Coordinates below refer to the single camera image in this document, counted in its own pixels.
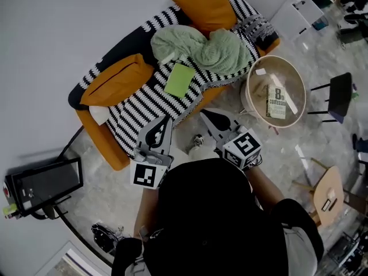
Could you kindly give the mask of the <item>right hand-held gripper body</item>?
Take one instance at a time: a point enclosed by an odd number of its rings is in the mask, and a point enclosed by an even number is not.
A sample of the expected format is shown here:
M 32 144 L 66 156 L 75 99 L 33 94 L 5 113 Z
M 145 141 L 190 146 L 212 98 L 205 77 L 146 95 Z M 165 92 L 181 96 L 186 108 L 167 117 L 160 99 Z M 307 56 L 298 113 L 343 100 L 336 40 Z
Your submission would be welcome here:
M 249 167 L 260 155 L 263 145 L 253 129 L 239 125 L 222 146 L 216 146 L 220 156 L 238 169 Z

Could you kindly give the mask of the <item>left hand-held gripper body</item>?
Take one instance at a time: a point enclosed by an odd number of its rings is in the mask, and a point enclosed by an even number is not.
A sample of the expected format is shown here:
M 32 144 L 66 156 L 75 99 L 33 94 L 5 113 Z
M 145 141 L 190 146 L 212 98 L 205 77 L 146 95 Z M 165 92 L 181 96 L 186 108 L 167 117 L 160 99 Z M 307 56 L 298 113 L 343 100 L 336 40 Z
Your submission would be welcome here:
M 154 151 L 134 149 L 134 159 L 130 162 L 130 183 L 146 189 L 158 189 L 174 157 Z

